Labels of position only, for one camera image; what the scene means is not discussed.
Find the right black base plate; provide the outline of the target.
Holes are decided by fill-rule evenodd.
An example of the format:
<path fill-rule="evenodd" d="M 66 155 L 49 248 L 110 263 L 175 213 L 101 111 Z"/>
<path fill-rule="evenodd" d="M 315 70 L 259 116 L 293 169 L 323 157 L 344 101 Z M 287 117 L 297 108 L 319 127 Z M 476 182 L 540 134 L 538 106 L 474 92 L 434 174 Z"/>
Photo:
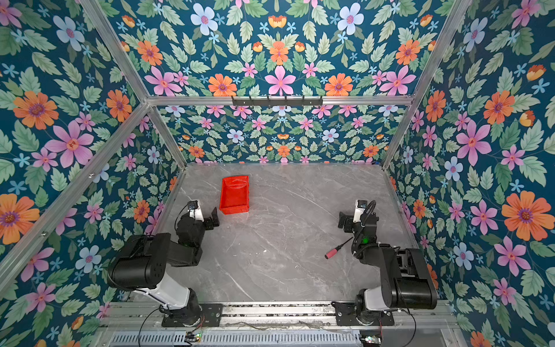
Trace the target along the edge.
<path fill-rule="evenodd" d="M 383 311 L 361 309 L 354 302 L 332 302 L 338 326 L 390 327 L 395 324 L 393 315 Z"/>

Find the red plastic bin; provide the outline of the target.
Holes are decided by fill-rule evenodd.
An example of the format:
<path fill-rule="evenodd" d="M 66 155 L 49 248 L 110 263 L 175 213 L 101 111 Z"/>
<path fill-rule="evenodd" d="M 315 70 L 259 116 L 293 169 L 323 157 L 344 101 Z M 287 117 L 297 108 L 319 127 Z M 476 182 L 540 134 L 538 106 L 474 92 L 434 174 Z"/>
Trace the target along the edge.
<path fill-rule="evenodd" d="M 232 176 L 222 180 L 219 209 L 224 215 L 249 212 L 248 176 Z"/>

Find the black hook rail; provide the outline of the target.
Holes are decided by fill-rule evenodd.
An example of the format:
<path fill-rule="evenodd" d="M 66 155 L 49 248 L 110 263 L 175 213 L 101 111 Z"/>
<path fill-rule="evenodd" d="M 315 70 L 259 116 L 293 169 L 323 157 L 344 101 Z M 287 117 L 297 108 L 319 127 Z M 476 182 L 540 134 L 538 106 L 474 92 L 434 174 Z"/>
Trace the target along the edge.
<path fill-rule="evenodd" d="M 274 107 L 274 106 L 322 106 L 324 98 L 322 97 L 306 97 L 306 96 L 283 96 L 283 97 L 232 97 L 233 106 L 260 106 L 260 107 Z"/>

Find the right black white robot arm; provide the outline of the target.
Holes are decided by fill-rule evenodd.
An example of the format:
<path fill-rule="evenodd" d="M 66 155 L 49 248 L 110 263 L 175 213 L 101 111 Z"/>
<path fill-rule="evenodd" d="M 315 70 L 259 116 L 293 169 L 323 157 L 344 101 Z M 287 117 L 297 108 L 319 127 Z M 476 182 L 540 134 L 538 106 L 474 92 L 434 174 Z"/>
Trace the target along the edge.
<path fill-rule="evenodd" d="M 417 248 L 394 247 L 377 238 L 376 213 L 339 214 L 338 227 L 353 235 L 351 254 L 361 264 L 377 268 L 380 284 L 361 289 L 351 317 L 360 325 L 376 325 L 392 311 L 435 309 L 438 294 L 435 284 Z"/>

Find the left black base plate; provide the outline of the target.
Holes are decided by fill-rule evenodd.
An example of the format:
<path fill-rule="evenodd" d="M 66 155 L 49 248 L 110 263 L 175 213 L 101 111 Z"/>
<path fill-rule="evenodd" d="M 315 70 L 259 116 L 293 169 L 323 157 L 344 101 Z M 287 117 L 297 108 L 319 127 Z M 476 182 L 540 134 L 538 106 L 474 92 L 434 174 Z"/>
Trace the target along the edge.
<path fill-rule="evenodd" d="M 223 316 L 222 304 L 193 304 L 181 309 L 160 307 L 164 328 L 214 328 Z"/>

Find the red handled screwdriver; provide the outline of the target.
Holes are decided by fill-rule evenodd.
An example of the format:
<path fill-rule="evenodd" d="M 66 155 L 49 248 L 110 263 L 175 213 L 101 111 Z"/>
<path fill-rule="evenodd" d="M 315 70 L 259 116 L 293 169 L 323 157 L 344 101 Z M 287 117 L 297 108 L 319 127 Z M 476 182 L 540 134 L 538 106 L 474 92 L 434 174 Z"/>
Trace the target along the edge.
<path fill-rule="evenodd" d="M 329 252 L 327 252 L 325 254 L 325 259 L 329 260 L 333 257 L 336 256 L 336 254 L 338 254 L 338 252 L 346 245 L 349 243 L 349 241 L 351 241 L 353 239 L 353 237 L 349 238 L 348 240 L 346 240 L 344 243 L 339 244 L 338 246 L 334 247 L 333 249 L 331 249 Z"/>

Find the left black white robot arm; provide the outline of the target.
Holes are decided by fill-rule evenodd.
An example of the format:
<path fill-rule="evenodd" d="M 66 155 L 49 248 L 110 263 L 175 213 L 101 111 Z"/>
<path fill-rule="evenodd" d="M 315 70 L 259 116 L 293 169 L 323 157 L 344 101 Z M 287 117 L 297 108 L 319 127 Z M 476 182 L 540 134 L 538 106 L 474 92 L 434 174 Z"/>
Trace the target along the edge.
<path fill-rule="evenodd" d="M 223 305 L 200 304 L 195 290 L 178 283 L 166 270 L 199 265 L 205 232 L 220 225 L 217 208 L 207 218 L 196 200 L 186 209 L 175 224 L 177 242 L 169 233 L 130 237 L 108 269 L 108 284 L 156 301 L 164 328 L 218 327 Z"/>

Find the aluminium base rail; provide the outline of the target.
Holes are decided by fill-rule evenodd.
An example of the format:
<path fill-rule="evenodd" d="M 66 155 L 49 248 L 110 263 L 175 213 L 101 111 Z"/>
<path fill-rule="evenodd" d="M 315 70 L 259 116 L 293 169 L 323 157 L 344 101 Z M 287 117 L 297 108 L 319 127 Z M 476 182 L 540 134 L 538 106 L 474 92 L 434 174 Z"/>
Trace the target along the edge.
<path fill-rule="evenodd" d="M 458 328 L 458 319 L 451 312 L 447 302 L 439 301 L 436 308 L 412 309 L 409 312 L 398 309 L 390 312 L 395 324 L 390 327 L 338 326 L 332 302 L 222 302 L 223 316 L 219 329 L 448 329 Z M 100 328 L 138 331 L 140 328 L 164 328 L 163 315 L 157 311 L 158 305 L 149 302 L 124 302 L 113 304 L 107 318 L 101 320 Z"/>

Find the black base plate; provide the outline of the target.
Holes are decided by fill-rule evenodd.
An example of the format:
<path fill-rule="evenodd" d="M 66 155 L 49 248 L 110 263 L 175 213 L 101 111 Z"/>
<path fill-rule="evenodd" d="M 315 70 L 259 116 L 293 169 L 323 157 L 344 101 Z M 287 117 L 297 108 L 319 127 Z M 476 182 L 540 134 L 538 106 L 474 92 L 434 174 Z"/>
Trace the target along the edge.
<path fill-rule="evenodd" d="M 383 311 L 361 309 L 354 302 L 332 302 L 338 326 L 390 327 L 395 324 L 393 315 Z"/>
<path fill-rule="evenodd" d="M 222 304 L 193 304 L 181 309 L 160 307 L 164 328 L 214 328 L 223 316 Z"/>

